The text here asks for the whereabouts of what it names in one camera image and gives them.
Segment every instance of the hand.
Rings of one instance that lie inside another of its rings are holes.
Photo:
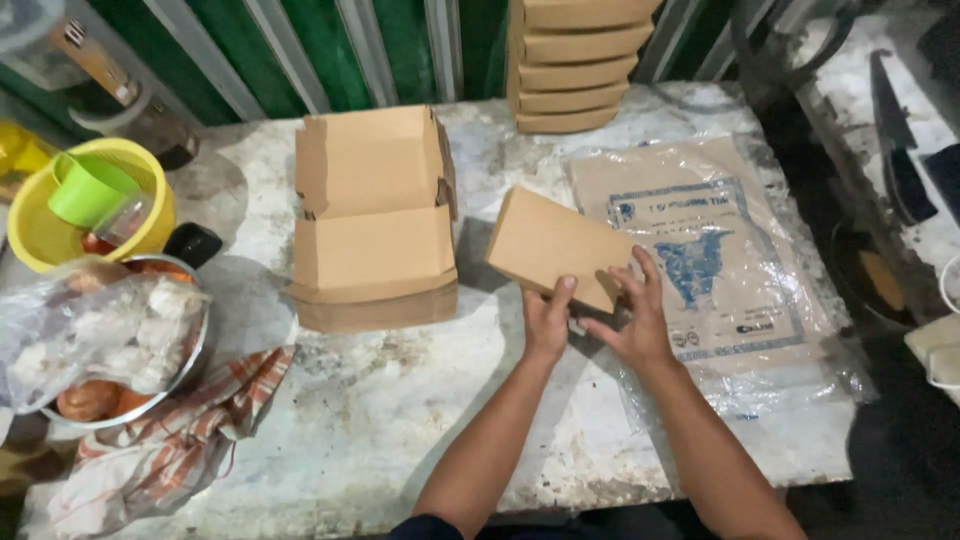
[[[644,282],[638,282],[626,268],[611,267],[609,273],[633,304],[634,319],[620,332],[594,319],[582,318],[577,324],[590,335],[607,343],[623,363],[643,375],[649,368],[676,361],[670,351],[670,339],[663,318],[663,288],[657,265],[650,254],[634,246],[634,258],[643,270]]]
[[[569,304],[577,289],[577,279],[563,276],[557,280],[553,300],[545,302],[540,294],[523,289],[523,326],[527,346],[523,355],[556,363],[566,350],[566,320]]]

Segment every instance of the yellow bowl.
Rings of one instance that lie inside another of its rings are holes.
[[[69,152],[110,161],[136,180],[145,193],[154,196],[154,207],[140,229],[107,254],[106,259],[161,251],[176,225],[177,212],[173,191],[156,158],[139,144],[124,138],[98,138]],[[13,252],[37,272],[46,272],[85,255],[80,240],[87,230],[63,221],[47,208],[47,200],[57,186],[51,162],[26,180],[13,199],[7,218],[7,235]]]

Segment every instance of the green plastic cup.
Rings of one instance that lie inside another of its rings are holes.
[[[60,187],[47,200],[47,208],[77,227],[92,229],[140,190],[123,169],[94,156],[62,152],[54,158],[53,170]]]

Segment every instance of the left hand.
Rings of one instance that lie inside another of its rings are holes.
[[[563,276],[557,280],[553,299],[545,302],[540,294],[523,289],[523,322],[527,346],[524,356],[556,363],[566,350],[566,320],[569,304],[577,289],[577,279]]]

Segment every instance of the forearm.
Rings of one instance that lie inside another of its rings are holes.
[[[680,362],[639,375],[657,402],[681,488],[707,527],[722,538],[805,538]]]
[[[553,362],[541,357],[517,363],[441,457],[414,515],[432,514],[466,538],[476,535],[514,473],[552,369]]]

